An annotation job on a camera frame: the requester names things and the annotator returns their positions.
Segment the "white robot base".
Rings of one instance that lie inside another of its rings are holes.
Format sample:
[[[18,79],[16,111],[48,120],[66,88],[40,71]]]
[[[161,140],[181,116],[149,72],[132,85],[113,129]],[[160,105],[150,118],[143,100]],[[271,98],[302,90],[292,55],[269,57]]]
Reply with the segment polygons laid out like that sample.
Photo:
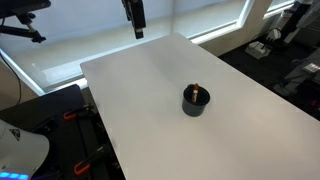
[[[49,153],[49,140],[0,120],[0,180],[31,180]]]

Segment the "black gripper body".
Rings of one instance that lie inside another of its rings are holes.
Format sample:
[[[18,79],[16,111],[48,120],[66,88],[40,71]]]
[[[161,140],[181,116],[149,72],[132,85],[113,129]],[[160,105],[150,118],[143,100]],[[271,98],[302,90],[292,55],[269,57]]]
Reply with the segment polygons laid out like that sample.
[[[144,6],[142,0],[122,0],[127,20],[132,23],[135,30],[142,30],[146,27]]]

